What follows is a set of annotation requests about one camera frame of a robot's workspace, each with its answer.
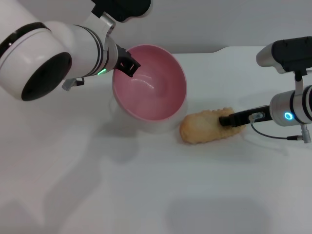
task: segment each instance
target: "white table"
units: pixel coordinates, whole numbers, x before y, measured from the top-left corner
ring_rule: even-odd
[[[180,54],[188,112],[269,104],[293,74],[261,68],[261,47]],[[1,234],[310,234],[312,155],[250,126],[196,146],[112,114],[108,73],[33,101],[0,91]],[[305,78],[306,84],[312,80]],[[272,121],[275,136],[300,133]]]

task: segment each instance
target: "black cable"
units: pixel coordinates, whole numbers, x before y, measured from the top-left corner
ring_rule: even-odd
[[[273,139],[279,139],[279,140],[288,140],[286,137],[269,136],[269,135],[263,134],[263,133],[259,132],[256,128],[254,128],[254,124],[253,123],[250,123],[250,125],[252,126],[253,130],[256,133],[258,133],[258,134],[260,134],[260,135],[262,135],[264,137],[273,138]]]

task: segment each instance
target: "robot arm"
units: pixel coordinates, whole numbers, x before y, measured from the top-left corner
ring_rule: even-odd
[[[310,143],[311,138],[306,125],[312,123],[312,85],[304,87],[302,77],[306,76],[307,69],[312,67],[312,37],[276,41],[261,50],[256,60],[258,65],[274,67],[280,74],[294,72],[295,90],[275,95],[270,105],[221,117],[220,124],[237,127],[273,120],[284,127],[300,125],[301,136],[289,136],[285,139]]]
[[[99,14],[101,9],[103,3],[93,11]],[[82,25],[42,23],[16,0],[0,0],[0,86],[30,101],[64,79],[69,90],[78,85],[76,78],[112,69],[132,77],[140,64],[110,38],[114,27],[108,16],[93,13]]]

